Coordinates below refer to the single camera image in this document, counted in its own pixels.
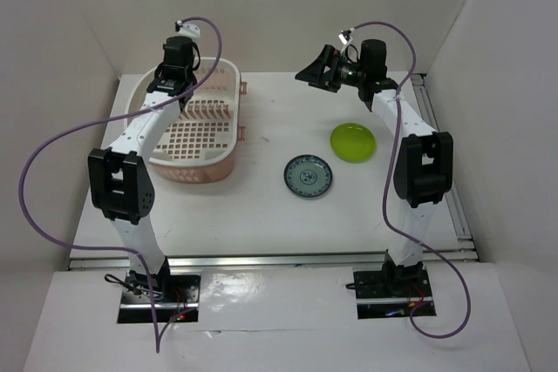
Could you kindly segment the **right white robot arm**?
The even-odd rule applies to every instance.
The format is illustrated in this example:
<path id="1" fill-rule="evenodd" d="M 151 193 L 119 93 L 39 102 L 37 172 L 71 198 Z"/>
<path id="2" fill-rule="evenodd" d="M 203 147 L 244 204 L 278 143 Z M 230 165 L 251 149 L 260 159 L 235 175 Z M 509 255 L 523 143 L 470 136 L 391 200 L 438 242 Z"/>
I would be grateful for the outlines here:
<path id="1" fill-rule="evenodd" d="M 437 204 L 452 187 L 453 138 L 427 124 L 398 93 L 398 83 L 387 76 L 386 57 L 386 44 L 377 39 L 362 42 L 356 61 L 327 44 L 295 78 L 331 92 L 344 85 L 356 88 L 395 137 L 388 187 L 401 200 L 400 224 L 385 251 L 378 284 L 387 294 L 402 296 L 421 282 L 422 245 Z"/>

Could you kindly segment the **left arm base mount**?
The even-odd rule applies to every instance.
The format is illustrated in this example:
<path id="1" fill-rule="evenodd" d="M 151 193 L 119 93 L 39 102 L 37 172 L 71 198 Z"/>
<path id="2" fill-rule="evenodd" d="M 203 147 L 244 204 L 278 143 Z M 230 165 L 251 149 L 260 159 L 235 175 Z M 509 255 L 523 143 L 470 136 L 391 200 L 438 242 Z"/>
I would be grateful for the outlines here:
<path id="1" fill-rule="evenodd" d="M 105 281 L 121 286 L 118 324 L 142 324 L 152 321 L 149 293 L 146 288 L 134 287 L 127 276 L 124 280 L 106 274 Z M 174 316 L 175 322 L 197 322 L 201 276 L 199 274 L 175 275 L 170 277 L 169 289 L 154 291 L 154 306 L 158 323 L 166 323 Z"/>

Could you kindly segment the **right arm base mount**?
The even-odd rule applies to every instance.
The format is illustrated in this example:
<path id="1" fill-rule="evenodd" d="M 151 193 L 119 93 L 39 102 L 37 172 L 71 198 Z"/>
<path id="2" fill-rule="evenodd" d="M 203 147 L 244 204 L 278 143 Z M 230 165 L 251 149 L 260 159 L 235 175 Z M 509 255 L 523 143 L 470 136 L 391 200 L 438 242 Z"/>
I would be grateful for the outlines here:
<path id="1" fill-rule="evenodd" d="M 355 294 L 359 320 L 408 317 L 414 308 L 416 316 L 437 315 L 425 269 L 401 290 L 389 290 L 380 271 L 355 271 L 345 288 Z"/>

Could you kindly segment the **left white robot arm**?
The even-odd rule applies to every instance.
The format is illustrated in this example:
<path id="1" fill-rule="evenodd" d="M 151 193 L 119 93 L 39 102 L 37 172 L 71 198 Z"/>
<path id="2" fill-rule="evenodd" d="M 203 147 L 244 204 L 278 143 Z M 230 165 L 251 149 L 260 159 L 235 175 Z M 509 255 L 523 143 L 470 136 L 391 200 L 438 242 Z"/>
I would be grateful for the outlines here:
<path id="1" fill-rule="evenodd" d="M 129 255 L 131 286 L 152 301 L 172 291 L 167 257 L 160 250 L 150 212 L 155 201 L 148 160 L 166 129 L 180 116 L 197 83 L 199 49 L 190 37 L 170 37 L 163 44 L 163 61 L 146 88 L 144 112 L 106 149 L 88 156 L 92 203 L 112 222 Z"/>

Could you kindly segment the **green plate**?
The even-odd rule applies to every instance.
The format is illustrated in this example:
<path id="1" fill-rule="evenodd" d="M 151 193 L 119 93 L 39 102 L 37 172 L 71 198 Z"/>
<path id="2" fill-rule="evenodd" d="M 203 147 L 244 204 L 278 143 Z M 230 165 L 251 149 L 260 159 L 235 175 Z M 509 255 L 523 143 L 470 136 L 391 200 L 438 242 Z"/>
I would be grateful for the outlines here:
<path id="1" fill-rule="evenodd" d="M 350 163 L 362 163 L 377 150 L 373 133 L 357 123 L 344 123 L 330 133 L 330 147 L 340 159 Z"/>

